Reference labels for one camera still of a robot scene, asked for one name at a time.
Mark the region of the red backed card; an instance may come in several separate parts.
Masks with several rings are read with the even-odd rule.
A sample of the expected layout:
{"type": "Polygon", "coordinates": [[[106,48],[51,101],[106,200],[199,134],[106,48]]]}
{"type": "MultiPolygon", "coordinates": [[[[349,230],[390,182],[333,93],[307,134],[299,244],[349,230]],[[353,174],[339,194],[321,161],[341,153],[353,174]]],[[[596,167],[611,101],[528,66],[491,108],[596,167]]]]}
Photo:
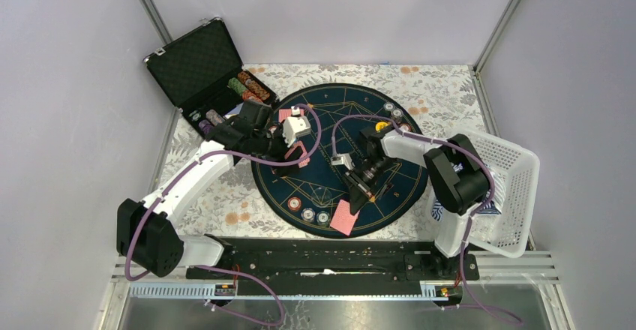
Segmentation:
{"type": "Polygon", "coordinates": [[[351,213],[351,205],[345,199],[340,199],[331,217],[329,227],[344,236],[350,236],[356,221],[359,218],[359,210],[351,213]]]}
{"type": "Polygon", "coordinates": [[[278,111],[277,120],[279,123],[282,124],[290,116],[303,116],[304,114],[305,114],[305,111],[302,108],[296,108],[296,107],[283,108],[278,111]]]}

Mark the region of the red backed card bottom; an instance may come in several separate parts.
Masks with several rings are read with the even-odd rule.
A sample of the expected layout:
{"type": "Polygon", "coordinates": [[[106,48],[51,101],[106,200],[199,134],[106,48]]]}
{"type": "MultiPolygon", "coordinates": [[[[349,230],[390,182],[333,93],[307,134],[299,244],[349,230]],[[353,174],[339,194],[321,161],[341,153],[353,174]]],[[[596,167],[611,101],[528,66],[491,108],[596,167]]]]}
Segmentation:
{"type": "Polygon", "coordinates": [[[351,213],[351,205],[345,199],[340,199],[331,217],[329,227],[344,236],[350,236],[356,221],[359,218],[359,210],[351,213]]]}

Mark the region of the blue yellow chip stack bottom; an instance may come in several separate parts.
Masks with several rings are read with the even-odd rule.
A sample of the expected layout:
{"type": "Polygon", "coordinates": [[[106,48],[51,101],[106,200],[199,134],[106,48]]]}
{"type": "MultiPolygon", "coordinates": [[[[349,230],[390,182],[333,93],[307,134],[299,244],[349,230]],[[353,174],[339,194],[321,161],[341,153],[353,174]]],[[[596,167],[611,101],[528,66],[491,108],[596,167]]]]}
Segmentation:
{"type": "Polygon", "coordinates": [[[316,214],[316,223],[321,227],[327,227],[331,222],[331,215],[327,211],[320,211],[316,214]]]}

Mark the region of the yellow big blind button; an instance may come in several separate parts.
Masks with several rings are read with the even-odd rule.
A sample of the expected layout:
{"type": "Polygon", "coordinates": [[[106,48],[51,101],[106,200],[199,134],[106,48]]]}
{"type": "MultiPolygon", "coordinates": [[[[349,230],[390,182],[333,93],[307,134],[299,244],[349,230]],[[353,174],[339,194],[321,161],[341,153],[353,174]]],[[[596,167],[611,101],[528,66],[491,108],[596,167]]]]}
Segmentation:
{"type": "Polygon", "coordinates": [[[381,130],[383,130],[383,129],[385,129],[385,128],[389,127],[390,125],[391,125],[391,124],[390,124],[389,122],[386,122],[386,121],[380,121],[380,122],[377,122],[377,123],[376,123],[376,125],[375,125],[375,130],[376,130],[376,132],[380,132],[381,130]]]}

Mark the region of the red chip stack bottom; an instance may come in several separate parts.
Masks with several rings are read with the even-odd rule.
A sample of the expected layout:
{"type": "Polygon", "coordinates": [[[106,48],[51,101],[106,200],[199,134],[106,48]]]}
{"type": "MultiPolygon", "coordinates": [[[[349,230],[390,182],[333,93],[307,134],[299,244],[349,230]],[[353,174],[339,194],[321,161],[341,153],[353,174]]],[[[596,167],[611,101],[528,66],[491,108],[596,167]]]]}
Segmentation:
{"type": "Polygon", "coordinates": [[[302,200],[297,196],[292,196],[287,200],[287,208],[291,212],[298,212],[302,209],[302,200]]]}

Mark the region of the red chip stack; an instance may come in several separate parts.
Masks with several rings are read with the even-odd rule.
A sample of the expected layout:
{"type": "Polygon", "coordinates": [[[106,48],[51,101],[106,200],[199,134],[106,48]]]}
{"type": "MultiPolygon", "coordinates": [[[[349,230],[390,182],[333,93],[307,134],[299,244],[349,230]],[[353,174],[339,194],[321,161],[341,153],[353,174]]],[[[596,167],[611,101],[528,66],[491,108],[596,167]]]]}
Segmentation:
{"type": "Polygon", "coordinates": [[[291,212],[298,212],[302,209],[302,200],[297,196],[292,196],[287,200],[287,208],[291,212]]]}
{"type": "Polygon", "coordinates": [[[407,123],[400,124],[400,129],[402,131],[408,131],[408,132],[412,130],[411,126],[407,123]]]}

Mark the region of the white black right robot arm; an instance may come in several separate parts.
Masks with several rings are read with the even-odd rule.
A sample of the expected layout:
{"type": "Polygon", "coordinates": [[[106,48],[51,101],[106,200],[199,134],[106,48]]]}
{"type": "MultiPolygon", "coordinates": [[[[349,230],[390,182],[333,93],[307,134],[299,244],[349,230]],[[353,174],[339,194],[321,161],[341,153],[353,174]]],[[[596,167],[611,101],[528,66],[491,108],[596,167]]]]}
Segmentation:
{"type": "Polygon", "coordinates": [[[444,214],[434,244],[439,253],[430,258],[434,275],[448,279],[460,268],[458,254],[467,247],[469,218],[494,201],[492,172],[479,157],[470,139],[457,133],[448,139],[428,139],[419,134],[367,127],[360,133],[367,156],[358,166],[348,154],[336,154],[333,164],[346,167],[352,219],[380,193],[378,181],[396,161],[408,161],[427,171],[433,195],[444,214]]]}

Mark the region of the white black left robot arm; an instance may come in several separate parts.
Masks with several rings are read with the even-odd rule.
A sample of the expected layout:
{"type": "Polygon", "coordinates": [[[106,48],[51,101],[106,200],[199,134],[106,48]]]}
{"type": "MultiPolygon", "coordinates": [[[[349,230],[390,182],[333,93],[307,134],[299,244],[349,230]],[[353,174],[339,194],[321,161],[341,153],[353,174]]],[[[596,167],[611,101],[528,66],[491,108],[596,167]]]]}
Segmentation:
{"type": "Polygon", "coordinates": [[[214,128],[236,134],[235,139],[201,143],[195,155],[167,183],[141,200],[125,199],[117,208],[115,249],[124,257],[124,277],[138,281],[149,274],[165,277],[178,267],[200,267],[214,278],[224,278],[233,259],[224,246],[207,235],[180,236],[176,228],[187,210],[237,159],[288,169],[304,161],[287,160],[284,155],[298,137],[312,131],[309,116],[314,109],[304,103],[291,108],[292,114],[269,131],[260,116],[269,117],[272,108],[249,100],[241,112],[214,128]]]}

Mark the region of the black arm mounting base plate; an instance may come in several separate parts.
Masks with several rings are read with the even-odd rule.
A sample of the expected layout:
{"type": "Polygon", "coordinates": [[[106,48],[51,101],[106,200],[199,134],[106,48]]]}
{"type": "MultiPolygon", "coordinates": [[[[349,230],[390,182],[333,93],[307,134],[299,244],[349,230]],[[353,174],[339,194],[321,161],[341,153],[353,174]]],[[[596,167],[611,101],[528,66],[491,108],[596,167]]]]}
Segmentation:
{"type": "Polygon", "coordinates": [[[259,278],[279,296],[415,296],[419,284],[453,285],[476,258],[445,258],[430,241],[222,238],[219,268],[259,278]]]}

